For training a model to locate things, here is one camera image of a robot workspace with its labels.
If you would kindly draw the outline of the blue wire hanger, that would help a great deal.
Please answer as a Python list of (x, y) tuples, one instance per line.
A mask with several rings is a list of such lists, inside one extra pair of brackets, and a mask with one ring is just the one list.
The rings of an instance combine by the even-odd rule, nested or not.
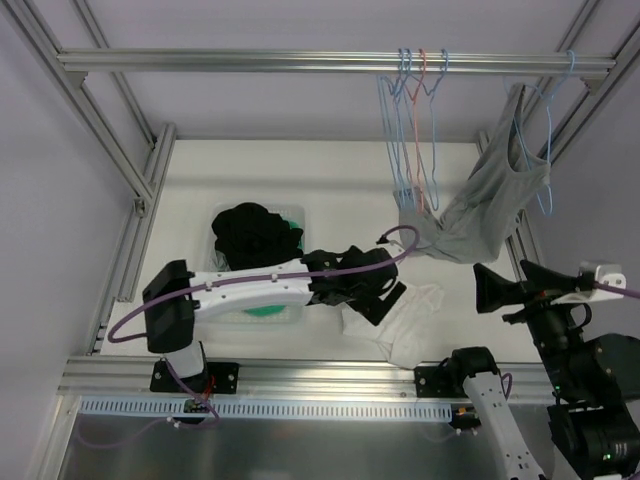
[(395, 144), (398, 151), (398, 158), (402, 159), (402, 165), (404, 173), (400, 174), (403, 180), (403, 196), (407, 203), (412, 206), (416, 205), (413, 174), (410, 165), (409, 153), (407, 150), (405, 131), (404, 131), (404, 116), (402, 102), (405, 96), (405, 86), (412, 68), (412, 53), (408, 48), (401, 48), (399, 50), (399, 68), (396, 79), (393, 81), (390, 87), (390, 94), (392, 97), (393, 110), (395, 114)]
[(382, 121), (382, 129), (384, 134), (386, 152), (388, 156), (388, 161), (391, 169), (391, 175), (394, 183), (394, 195), (395, 200), (397, 202), (398, 208), (402, 209), (406, 207), (408, 203), (406, 202), (403, 196), (403, 180), (400, 177), (400, 174), (404, 173), (404, 168), (402, 165), (402, 159), (398, 158), (398, 151), (396, 150), (395, 144), (395, 114), (393, 110), (392, 97), (390, 94), (390, 87), (393, 81), (396, 79), (391, 78), (389, 75), (378, 75), (376, 77), (376, 85), (378, 92), (378, 101), (380, 108), (380, 115)]

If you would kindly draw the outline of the pink wire hanger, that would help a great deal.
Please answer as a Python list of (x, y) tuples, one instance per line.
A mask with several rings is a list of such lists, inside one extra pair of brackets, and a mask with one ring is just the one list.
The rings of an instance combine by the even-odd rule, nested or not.
[(422, 49), (418, 49), (418, 54), (421, 60), (420, 65), (420, 76), (413, 77), (416, 81), (416, 85), (414, 87), (410, 87), (408, 83), (405, 85), (405, 92), (407, 93), (409, 100), (411, 101), (411, 122), (413, 129), (413, 139), (415, 146), (415, 154), (416, 154), (416, 176), (415, 176), (415, 184), (418, 188), (419, 193), (419, 205), (416, 207), (416, 210), (420, 213), (425, 212), (425, 207), (427, 206), (427, 201), (425, 199), (425, 191), (427, 190), (426, 178), (425, 178), (425, 167), (422, 158), (421, 148), (420, 148), (420, 138), (419, 138), (419, 125), (418, 125), (418, 98), (420, 95), (420, 91), (424, 86), (424, 80), (426, 77), (426, 52)]

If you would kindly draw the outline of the white tank top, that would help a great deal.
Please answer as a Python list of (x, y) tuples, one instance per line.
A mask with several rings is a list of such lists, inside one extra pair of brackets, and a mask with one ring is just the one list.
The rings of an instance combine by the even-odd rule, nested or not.
[(439, 311), (444, 289), (409, 285), (378, 326), (350, 307), (341, 311), (342, 333), (376, 344), (388, 363), (414, 369), (428, 353), (428, 326)]

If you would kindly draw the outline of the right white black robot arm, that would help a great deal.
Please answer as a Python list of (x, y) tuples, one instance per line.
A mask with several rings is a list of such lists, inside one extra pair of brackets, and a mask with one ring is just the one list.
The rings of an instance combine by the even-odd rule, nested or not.
[[(546, 408), (551, 441), (564, 461), (554, 479), (636, 479), (639, 427), (628, 405), (639, 398), (637, 338), (609, 333), (587, 340), (593, 304), (637, 298), (618, 264), (584, 262), (565, 275), (534, 262), (520, 263), (524, 278), (510, 281), (477, 263), (476, 310), (526, 326), (553, 401)], [(454, 350), (443, 362), (448, 388), (467, 397), (479, 416), (502, 479), (543, 479), (503, 393), (502, 372), (486, 347)]]

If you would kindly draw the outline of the black tank top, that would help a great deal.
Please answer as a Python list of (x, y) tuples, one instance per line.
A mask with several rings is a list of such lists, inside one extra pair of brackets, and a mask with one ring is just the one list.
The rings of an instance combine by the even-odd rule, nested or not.
[(224, 270), (264, 268), (303, 256), (304, 230), (252, 202), (218, 213), (211, 223), (213, 250)]

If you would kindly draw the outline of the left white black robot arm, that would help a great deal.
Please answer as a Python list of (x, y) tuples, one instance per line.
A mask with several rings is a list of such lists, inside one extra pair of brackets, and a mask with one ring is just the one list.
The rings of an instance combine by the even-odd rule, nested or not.
[(407, 253), (390, 245), (342, 253), (315, 250), (263, 268), (193, 272), (184, 260), (167, 263), (143, 291), (146, 346), (165, 357), (186, 391), (207, 382), (195, 326), (215, 317), (267, 306), (347, 306), (377, 326), (406, 287), (399, 262)]

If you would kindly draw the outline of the green tank top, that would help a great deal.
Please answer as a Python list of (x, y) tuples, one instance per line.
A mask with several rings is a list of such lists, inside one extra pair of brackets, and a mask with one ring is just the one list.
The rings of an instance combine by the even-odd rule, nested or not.
[[(301, 230), (300, 225), (298, 223), (296, 223), (295, 221), (293, 221), (291, 219), (287, 219), (287, 223), (289, 224), (291, 230), (294, 230), (294, 229)], [(260, 307), (260, 308), (245, 310), (245, 313), (250, 315), (250, 316), (252, 316), (252, 317), (265, 318), (265, 317), (271, 317), (271, 316), (279, 315), (285, 309), (286, 309), (286, 306), (273, 305), (273, 306), (266, 306), (266, 307)]]

